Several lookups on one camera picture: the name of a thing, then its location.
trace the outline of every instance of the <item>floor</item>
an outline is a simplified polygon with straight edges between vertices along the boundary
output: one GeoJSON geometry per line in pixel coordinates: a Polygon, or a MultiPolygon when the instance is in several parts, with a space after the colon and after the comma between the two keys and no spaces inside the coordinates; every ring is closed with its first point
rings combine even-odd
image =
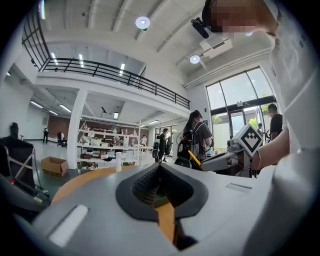
{"type": "MultiPolygon", "coordinates": [[[[39,140],[31,140],[28,142],[32,143],[34,146],[36,167],[38,170],[40,184],[45,190],[48,190],[50,199],[52,199],[54,195],[57,193],[57,191],[69,180],[81,174],[90,172],[90,170],[87,170],[87,169],[69,169],[68,172],[62,177],[46,174],[43,172],[41,168],[41,160],[46,157],[54,157],[54,158],[60,158],[60,159],[66,160],[67,149],[61,146],[57,146],[57,143],[54,143],[54,142],[48,142],[47,144],[39,140]]],[[[167,161],[169,163],[172,163],[173,161],[172,157],[168,157],[167,161]]],[[[143,154],[141,165],[147,165],[153,162],[154,162],[154,159],[152,158],[152,155],[149,152],[143,154]]],[[[33,179],[34,179],[34,182],[37,185],[39,185],[37,173],[35,171],[33,173],[33,179]]]]}

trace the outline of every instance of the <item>white ceiling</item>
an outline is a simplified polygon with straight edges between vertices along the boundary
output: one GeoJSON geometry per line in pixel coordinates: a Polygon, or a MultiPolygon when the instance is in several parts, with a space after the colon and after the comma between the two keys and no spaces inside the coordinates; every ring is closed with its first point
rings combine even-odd
{"type": "MultiPolygon", "coordinates": [[[[203,38],[190,21],[201,17],[204,2],[205,0],[47,0],[46,20],[42,21],[42,29],[52,51],[55,47],[61,47],[61,52],[58,53],[57,50],[57,57],[73,56],[83,51],[86,52],[86,59],[93,58],[103,63],[109,61],[118,67],[123,56],[129,56],[133,58],[132,66],[138,62],[135,70],[140,71],[142,63],[147,67],[165,68],[170,75],[186,83],[192,71],[203,69],[200,64],[191,64],[189,58],[192,54],[203,53],[199,45],[203,38]],[[140,16],[150,19],[147,31],[138,29],[135,25],[135,20],[140,16]],[[119,56],[109,58],[109,53],[119,53],[119,56]]],[[[239,33],[231,41],[233,49],[243,44],[258,43],[265,47],[270,44],[263,33],[250,37],[239,33]]],[[[207,57],[203,62],[210,66],[215,63],[215,58],[207,57]]]]}
{"type": "MultiPolygon", "coordinates": [[[[54,111],[60,117],[70,118],[71,113],[62,109],[59,104],[63,104],[69,110],[73,110],[74,102],[78,90],[68,87],[36,87],[33,89],[32,101],[44,107],[43,111],[54,111]]],[[[86,103],[83,107],[84,116],[102,117],[105,119],[114,119],[114,113],[119,112],[118,120],[138,123],[149,126],[148,123],[158,120],[161,123],[176,120],[179,117],[172,113],[164,113],[156,108],[139,104],[131,101],[123,101],[113,96],[101,93],[88,93],[86,103]]]]}

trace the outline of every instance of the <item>table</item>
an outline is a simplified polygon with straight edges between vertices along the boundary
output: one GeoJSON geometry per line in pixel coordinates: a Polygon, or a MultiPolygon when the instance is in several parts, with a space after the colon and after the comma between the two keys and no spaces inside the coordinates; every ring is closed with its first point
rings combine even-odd
{"type": "MultiPolygon", "coordinates": [[[[134,167],[134,165],[122,166],[122,171],[129,170],[134,167]]],[[[52,199],[52,204],[57,203],[62,198],[66,197],[77,188],[80,188],[87,182],[98,179],[100,177],[109,176],[116,172],[115,167],[93,170],[82,175],[79,175],[71,180],[69,180],[66,184],[64,184],[54,195],[52,199]]],[[[158,212],[159,217],[159,228],[162,230],[164,235],[169,239],[169,241],[174,241],[174,232],[175,232],[175,209],[171,205],[171,203],[167,203],[155,209],[158,212]]]]}

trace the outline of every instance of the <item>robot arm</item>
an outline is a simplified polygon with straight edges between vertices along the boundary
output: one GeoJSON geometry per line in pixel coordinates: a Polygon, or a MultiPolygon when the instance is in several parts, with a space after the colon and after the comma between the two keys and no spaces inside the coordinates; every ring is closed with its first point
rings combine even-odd
{"type": "Polygon", "coordinates": [[[251,162],[261,144],[260,134],[250,125],[244,126],[227,141],[227,151],[201,162],[203,171],[250,177],[251,162]]]}

